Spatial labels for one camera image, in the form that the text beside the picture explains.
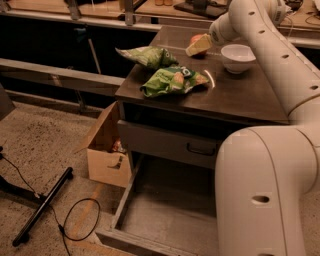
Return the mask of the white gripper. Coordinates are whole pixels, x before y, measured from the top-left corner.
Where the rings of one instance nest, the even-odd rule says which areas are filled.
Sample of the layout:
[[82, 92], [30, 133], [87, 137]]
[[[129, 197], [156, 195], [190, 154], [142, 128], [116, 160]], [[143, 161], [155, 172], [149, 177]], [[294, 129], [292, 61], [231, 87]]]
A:
[[186, 54], [188, 56], [203, 55], [212, 47], [212, 42], [215, 45], [224, 45], [239, 37], [228, 14], [223, 14], [210, 25], [209, 35], [198, 34], [193, 36], [190, 39], [190, 45], [186, 48]]

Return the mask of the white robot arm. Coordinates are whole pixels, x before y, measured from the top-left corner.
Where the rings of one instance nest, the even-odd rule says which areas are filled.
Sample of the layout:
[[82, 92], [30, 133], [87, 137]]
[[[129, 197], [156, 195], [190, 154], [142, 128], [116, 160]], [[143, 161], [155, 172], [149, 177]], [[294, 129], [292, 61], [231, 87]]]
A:
[[283, 0], [232, 0], [209, 34], [247, 41], [289, 123], [238, 130], [216, 158], [220, 256], [306, 256], [300, 197], [320, 183], [320, 74], [277, 29]]

